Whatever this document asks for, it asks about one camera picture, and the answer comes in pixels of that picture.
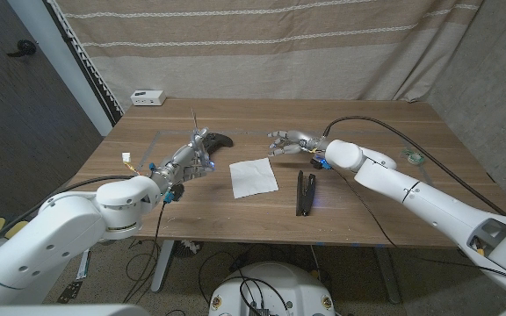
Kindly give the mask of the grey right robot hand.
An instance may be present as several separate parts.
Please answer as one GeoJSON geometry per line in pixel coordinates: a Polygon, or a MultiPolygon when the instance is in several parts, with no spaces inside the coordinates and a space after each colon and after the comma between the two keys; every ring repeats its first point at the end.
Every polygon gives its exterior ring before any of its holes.
{"type": "Polygon", "coordinates": [[[269,156],[300,152],[323,153],[329,145],[329,140],[323,136],[314,136],[295,130],[272,132],[268,134],[268,137],[275,139],[269,146],[269,156]]]}

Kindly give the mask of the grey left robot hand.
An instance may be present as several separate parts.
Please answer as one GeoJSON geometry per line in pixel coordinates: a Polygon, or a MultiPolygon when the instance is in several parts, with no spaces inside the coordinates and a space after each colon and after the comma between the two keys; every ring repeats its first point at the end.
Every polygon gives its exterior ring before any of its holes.
{"type": "Polygon", "coordinates": [[[150,178],[163,195],[177,184],[214,171],[214,163],[203,144],[207,134],[207,127],[195,129],[188,144],[180,147],[172,156],[164,158],[159,164],[150,165],[150,178]]]}

